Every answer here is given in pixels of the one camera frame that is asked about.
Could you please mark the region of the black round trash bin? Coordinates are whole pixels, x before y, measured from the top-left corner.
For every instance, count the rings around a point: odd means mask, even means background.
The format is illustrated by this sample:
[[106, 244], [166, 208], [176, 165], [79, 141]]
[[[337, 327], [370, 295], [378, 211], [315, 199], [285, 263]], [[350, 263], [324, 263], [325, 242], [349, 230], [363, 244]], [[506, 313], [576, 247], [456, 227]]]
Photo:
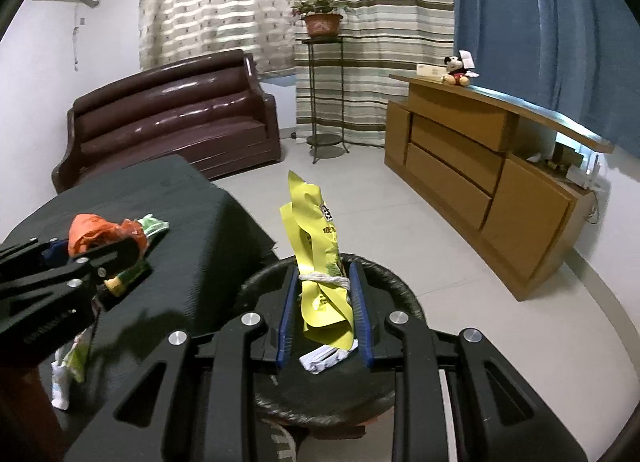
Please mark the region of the black round trash bin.
[[[345, 267], [362, 265], [364, 278], [375, 289], [390, 293], [394, 309], [425, 320], [423, 308], [407, 283], [386, 267], [362, 256], [341, 253]], [[280, 289], [293, 256], [272, 263], [247, 279], [238, 295], [242, 311], [253, 310], [262, 294]], [[317, 344], [302, 332], [297, 312], [291, 357], [275, 375], [254, 375], [255, 404], [262, 416], [308, 428], [337, 428], [368, 422], [390, 409], [395, 400], [395, 375], [371, 372], [358, 352], [319, 374], [307, 372], [298, 358]]]

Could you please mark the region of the yellow snack wrapper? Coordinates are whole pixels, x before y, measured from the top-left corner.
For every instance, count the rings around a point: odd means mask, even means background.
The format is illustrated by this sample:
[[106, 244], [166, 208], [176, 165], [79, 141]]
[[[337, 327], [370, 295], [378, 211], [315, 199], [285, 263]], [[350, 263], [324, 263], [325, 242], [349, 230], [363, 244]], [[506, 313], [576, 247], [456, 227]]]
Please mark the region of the yellow snack wrapper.
[[288, 173], [290, 201], [280, 208], [302, 287], [300, 312], [308, 340], [349, 350], [355, 341], [350, 282], [333, 216], [321, 188]]

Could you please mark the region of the green white bag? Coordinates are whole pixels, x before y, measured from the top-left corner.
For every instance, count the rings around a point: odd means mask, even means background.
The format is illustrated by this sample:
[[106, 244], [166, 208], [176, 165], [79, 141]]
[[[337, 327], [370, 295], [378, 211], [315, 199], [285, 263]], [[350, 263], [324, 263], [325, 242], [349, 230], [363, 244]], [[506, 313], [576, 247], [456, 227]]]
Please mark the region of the green white bag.
[[152, 248], [160, 242], [160, 239], [162, 239], [163, 235], [166, 235], [169, 230], [169, 223], [162, 219], [157, 219], [153, 214], [144, 215], [141, 219], [138, 219], [138, 223], [142, 227], [148, 244], [142, 253], [142, 258], [138, 260], [137, 263], [125, 269], [114, 278], [104, 281], [104, 287], [107, 293], [113, 295], [113, 297], [121, 297], [128, 289], [132, 289], [138, 281], [141, 281], [146, 274], [149, 274], [151, 265], [149, 264], [148, 256]]

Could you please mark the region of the dark green table cloth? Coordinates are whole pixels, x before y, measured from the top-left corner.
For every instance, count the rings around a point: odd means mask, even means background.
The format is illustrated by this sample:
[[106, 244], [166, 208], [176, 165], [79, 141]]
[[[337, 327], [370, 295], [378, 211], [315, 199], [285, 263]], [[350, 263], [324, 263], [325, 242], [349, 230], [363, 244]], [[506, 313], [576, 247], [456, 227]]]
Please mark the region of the dark green table cloth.
[[96, 324], [86, 381], [73, 387], [70, 407], [55, 413], [66, 442], [170, 332], [213, 332], [238, 315], [242, 284], [274, 259], [272, 239], [250, 213], [176, 156], [68, 189], [17, 224], [4, 242], [63, 238], [81, 213], [111, 222], [151, 214], [169, 229], [146, 257], [149, 276]]

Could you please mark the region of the dark brown leather sofa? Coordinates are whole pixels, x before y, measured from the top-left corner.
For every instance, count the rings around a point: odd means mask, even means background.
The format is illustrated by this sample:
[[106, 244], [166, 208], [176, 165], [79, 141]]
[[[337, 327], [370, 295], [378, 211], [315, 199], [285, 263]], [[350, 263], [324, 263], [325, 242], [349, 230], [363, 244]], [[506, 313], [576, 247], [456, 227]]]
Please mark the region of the dark brown leather sofa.
[[241, 50], [178, 60], [108, 83], [67, 112], [57, 193], [87, 179], [177, 155], [207, 179], [282, 158], [277, 104]]

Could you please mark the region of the red plastic bag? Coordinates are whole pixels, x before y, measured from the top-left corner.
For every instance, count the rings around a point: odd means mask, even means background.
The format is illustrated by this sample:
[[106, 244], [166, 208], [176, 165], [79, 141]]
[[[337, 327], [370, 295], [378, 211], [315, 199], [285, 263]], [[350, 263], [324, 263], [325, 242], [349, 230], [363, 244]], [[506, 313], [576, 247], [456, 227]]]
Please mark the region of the red plastic bag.
[[68, 231], [67, 251], [71, 257], [81, 256], [102, 245], [111, 245], [128, 238], [136, 241], [139, 253], [143, 255], [149, 241], [139, 222], [124, 219], [117, 224], [107, 221], [100, 215], [77, 214]]

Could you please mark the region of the wooden sideboard cabinet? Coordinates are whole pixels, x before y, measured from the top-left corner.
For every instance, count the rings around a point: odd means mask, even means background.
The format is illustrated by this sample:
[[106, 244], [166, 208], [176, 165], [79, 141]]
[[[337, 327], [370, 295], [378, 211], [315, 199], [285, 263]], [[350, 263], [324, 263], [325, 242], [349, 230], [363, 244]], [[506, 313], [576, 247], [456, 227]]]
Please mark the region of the wooden sideboard cabinet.
[[385, 163], [454, 227], [521, 301], [565, 261], [597, 208], [591, 183], [561, 173], [564, 135], [614, 146], [566, 115], [518, 97], [419, 76], [387, 105]]

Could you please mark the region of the patterned sheer curtain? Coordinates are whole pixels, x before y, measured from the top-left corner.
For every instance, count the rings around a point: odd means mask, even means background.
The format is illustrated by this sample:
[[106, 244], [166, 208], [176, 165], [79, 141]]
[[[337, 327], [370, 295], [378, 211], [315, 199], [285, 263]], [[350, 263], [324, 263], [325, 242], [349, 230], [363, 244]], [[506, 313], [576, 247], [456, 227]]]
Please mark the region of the patterned sheer curtain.
[[294, 70], [293, 0], [140, 0], [142, 69], [231, 50], [253, 56], [258, 74]]

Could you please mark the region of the small cardboard box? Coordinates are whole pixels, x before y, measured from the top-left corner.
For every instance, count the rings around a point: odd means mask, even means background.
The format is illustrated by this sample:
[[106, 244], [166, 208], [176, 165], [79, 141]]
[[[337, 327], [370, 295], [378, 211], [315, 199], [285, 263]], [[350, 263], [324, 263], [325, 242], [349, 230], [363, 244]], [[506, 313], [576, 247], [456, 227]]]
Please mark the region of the small cardboard box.
[[416, 75], [427, 81], [442, 83], [448, 74], [447, 68], [444, 66], [435, 66], [429, 64], [417, 64]]

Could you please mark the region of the Mickey Mouse plush toy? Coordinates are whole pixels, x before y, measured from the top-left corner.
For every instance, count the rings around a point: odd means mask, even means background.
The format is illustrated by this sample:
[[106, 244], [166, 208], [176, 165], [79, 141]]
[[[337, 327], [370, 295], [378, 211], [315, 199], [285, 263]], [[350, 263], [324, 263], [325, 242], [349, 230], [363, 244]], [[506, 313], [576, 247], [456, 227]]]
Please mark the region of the Mickey Mouse plush toy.
[[470, 78], [468, 69], [465, 68], [463, 60], [458, 55], [451, 55], [444, 58], [446, 74], [442, 76], [442, 83], [448, 85], [468, 86]]

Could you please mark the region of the blue curtain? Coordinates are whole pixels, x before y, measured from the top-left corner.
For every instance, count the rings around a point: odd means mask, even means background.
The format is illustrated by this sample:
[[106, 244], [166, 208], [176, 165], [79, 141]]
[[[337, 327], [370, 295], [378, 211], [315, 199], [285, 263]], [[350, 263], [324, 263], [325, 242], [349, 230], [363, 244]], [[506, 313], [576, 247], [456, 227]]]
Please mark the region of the blue curtain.
[[639, 24], [624, 0], [454, 0], [480, 85], [639, 153]]

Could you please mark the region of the potted plant terracotta pot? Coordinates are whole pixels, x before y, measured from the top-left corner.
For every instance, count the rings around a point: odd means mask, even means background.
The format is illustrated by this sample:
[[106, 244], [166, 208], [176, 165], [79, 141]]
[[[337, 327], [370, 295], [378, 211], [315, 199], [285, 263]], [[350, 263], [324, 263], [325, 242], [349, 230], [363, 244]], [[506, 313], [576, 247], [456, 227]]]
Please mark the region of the potted plant terracotta pot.
[[311, 39], [336, 38], [348, 10], [343, 0], [297, 0], [292, 4], [292, 15], [304, 23]]

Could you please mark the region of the beige striped curtain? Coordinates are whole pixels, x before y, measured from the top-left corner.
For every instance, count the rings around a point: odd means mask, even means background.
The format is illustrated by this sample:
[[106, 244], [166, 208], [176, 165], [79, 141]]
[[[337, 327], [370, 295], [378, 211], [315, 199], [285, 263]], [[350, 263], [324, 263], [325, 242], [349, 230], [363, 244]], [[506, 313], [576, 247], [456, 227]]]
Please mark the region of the beige striped curtain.
[[[387, 104], [407, 95], [393, 76], [417, 64], [438, 64], [454, 49], [454, 0], [343, 0], [349, 10], [341, 22], [345, 50], [345, 119], [349, 144], [381, 146]], [[307, 50], [297, 43], [296, 136], [310, 130]], [[335, 72], [318, 69], [318, 86]]]

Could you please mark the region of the black metal plant stand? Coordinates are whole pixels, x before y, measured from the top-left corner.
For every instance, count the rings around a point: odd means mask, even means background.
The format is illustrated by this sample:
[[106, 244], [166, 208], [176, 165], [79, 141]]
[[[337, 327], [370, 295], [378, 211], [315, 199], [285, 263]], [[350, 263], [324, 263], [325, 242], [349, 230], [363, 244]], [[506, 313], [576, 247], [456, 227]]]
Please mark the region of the black metal plant stand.
[[[344, 39], [340, 36], [306, 37], [303, 40], [307, 50], [307, 71], [309, 82], [309, 109], [311, 134], [306, 138], [312, 163], [321, 159], [322, 148], [340, 147], [349, 153], [346, 143], [345, 119], [345, 50]], [[335, 72], [332, 79], [324, 80], [318, 86], [318, 69], [331, 68]]]

